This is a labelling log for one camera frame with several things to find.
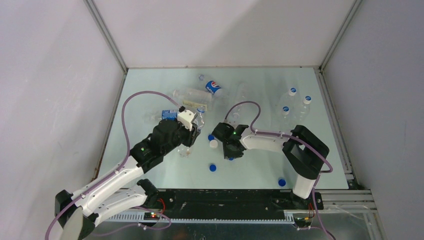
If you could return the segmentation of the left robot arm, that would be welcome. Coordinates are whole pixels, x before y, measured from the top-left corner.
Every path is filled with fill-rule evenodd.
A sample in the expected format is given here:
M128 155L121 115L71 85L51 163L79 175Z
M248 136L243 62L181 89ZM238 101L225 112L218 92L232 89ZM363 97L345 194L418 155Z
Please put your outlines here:
M201 133L197 118L198 113L182 107L175 119L161 120L116 168L73 193L59 192L55 196L54 221L62 228L72 228L72 240L82 240L116 214L156 206L157 188L141 177L178 146L191 147L195 143Z

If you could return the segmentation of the blue label pepsi bottle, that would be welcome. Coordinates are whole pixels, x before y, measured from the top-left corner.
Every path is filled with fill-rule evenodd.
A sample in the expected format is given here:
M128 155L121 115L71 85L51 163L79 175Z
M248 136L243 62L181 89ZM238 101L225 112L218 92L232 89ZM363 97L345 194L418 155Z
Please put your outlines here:
M177 152L180 157L182 158L189 157L191 153L193 152L194 142L196 138L200 135L202 128L205 126L205 118L204 118L205 111L206 111L206 107L204 105L200 105L197 107L196 109L197 116L193 121L195 129L191 131L192 135L190 140L190 146L181 144L178 147Z

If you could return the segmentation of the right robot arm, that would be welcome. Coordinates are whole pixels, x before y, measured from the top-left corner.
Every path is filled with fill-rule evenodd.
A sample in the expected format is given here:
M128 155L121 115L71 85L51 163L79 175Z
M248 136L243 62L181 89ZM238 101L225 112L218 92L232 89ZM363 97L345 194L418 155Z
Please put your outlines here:
M283 153L296 173L290 201L297 209L310 204L310 195L320 174L333 171L327 161L330 149L303 125L296 125L285 133L254 130L246 124L233 127L220 122L211 135L222 143L224 158L228 160L241 158L246 150Z

